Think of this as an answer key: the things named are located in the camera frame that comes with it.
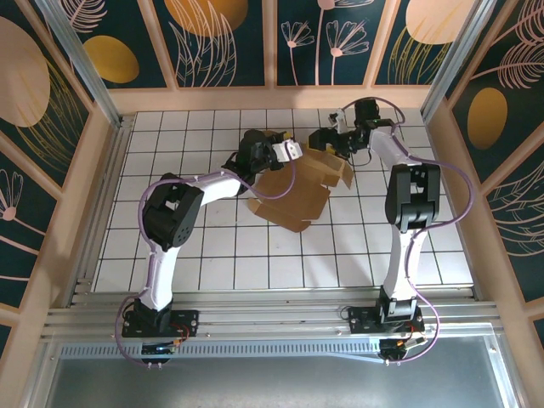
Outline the brown cardboard paper box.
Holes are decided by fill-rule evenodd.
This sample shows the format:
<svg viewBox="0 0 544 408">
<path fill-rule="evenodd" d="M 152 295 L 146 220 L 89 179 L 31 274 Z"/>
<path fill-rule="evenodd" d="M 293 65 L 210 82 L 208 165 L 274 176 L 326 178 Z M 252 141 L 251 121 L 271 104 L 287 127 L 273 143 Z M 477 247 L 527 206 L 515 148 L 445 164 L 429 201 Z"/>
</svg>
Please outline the brown cardboard paper box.
<svg viewBox="0 0 544 408">
<path fill-rule="evenodd" d="M 254 215 L 291 232 L 306 230 L 322 214 L 331 189 L 339 183 L 349 188 L 354 179 L 343 158 L 300 145 L 303 156 L 280 163 L 280 170 L 264 170 L 254 185 L 260 195 L 247 202 Z"/>
</svg>

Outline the grey metal sheet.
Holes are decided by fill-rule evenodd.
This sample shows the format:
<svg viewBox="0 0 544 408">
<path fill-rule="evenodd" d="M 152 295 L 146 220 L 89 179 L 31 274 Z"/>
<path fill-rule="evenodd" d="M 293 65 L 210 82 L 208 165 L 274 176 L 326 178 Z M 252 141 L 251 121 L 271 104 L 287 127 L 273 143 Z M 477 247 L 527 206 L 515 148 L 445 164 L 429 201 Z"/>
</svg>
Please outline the grey metal sheet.
<svg viewBox="0 0 544 408">
<path fill-rule="evenodd" d="M 444 337 L 412 362 L 372 357 L 238 354 L 186 344 L 161 369 L 112 343 L 47 343 L 24 408 L 523 408 L 496 340 Z"/>
</svg>

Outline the aluminium frame post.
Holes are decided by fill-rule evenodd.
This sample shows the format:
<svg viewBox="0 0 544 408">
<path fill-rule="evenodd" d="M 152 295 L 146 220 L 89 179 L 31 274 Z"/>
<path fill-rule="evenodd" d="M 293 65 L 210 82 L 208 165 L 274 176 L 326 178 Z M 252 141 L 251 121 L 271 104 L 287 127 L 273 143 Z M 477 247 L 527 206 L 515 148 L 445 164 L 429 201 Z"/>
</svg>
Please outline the aluminium frame post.
<svg viewBox="0 0 544 408">
<path fill-rule="evenodd" d="M 108 122 L 119 129 L 122 116 L 118 112 L 108 89 L 94 68 L 94 64 L 84 50 L 76 32 L 65 16 L 64 10 L 56 0 L 35 0 L 45 20 L 50 24 L 63 49 L 71 57 L 76 70 L 94 96 Z"/>
<path fill-rule="evenodd" d="M 501 10 L 505 1 L 475 0 L 475 4 L 469 9 L 467 18 L 447 51 L 445 59 L 429 89 L 428 96 L 420 109 L 425 125 L 430 123 L 434 112 L 444 98 L 456 74 L 461 70 L 468 54 L 481 37 L 485 25 L 492 20 L 492 15 L 496 10 Z"/>
</svg>

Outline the aluminium side rail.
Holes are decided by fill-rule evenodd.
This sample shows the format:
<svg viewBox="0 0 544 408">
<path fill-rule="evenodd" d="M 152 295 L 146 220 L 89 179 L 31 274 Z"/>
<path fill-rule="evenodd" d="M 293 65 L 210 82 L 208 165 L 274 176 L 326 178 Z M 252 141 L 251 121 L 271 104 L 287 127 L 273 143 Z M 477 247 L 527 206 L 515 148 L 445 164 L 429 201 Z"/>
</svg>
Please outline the aluminium side rail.
<svg viewBox="0 0 544 408">
<path fill-rule="evenodd" d="M 91 291 L 90 286 L 98 265 L 102 242 L 113 206 L 116 183 L 120 177 L 134 119 L 135 115 L 122 116 L 120 126 L 110 132 L 105 143 L 83 218 L 85 224 L 76 247 L 77 253 L 71 278 L 67 284 L 67 303 L 71 302 L 71 298 L 80 284 L 87 286 L 83 290 L 84 294 Z"/>
</svg>

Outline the aluminium cross rail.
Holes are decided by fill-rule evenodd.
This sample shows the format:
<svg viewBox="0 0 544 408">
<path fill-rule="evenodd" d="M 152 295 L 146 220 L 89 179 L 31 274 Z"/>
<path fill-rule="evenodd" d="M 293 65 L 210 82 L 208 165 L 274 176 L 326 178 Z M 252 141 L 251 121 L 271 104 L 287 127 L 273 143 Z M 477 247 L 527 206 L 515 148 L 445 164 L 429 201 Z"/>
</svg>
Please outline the aluminium cross rail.
<svg viewBox="0 0 544 408">
<path fill-rule="evenodd" d="M 456 326 L 502 329 L 496 305 L 479 301 L 469 286 L 427 286 L 424 296 L 439 312 L 443 332 Z M 314 288 L 177 292 L 174 309 L 199 311 L 200 339 L 302 339 L 346 337 L 346 306 L 372 306 L 376 288 Z M 110 341 L 122 293 L 79 292 L 66 309 L 50 309 L 41 333 L 43 341 Z"/>
</svg>

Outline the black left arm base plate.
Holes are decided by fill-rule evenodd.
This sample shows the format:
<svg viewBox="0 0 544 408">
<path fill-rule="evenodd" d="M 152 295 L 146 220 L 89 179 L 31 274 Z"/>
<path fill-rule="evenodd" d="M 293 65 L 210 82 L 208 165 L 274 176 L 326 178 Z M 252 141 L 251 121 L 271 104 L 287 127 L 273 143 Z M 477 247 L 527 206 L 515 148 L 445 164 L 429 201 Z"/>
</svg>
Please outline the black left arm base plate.
<svg viewBox="0 0 544 408">
<path fill-rule="evenodd" d="M 123 319 L 124 338 L 195 337 L 199 326 L 197 310 L 171 310 L 148 314 L 130 310 Z"/>
</svg>

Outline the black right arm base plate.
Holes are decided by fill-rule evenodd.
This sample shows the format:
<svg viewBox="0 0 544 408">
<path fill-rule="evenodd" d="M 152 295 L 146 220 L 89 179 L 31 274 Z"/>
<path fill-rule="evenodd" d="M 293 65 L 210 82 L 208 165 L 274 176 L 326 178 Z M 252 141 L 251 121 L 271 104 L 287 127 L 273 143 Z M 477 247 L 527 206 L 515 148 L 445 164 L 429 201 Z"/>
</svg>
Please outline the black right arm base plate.
<svg viewBox="0 0 544 408">
<path fill-rule="evenodd" d="M 377 306 L 348 307 L 348 324 L 352 334 L 411 334 L 425 332 L 421 309 L 416 306 L 415 316 L 411 320 L 381 322 Z"/>
</svg>

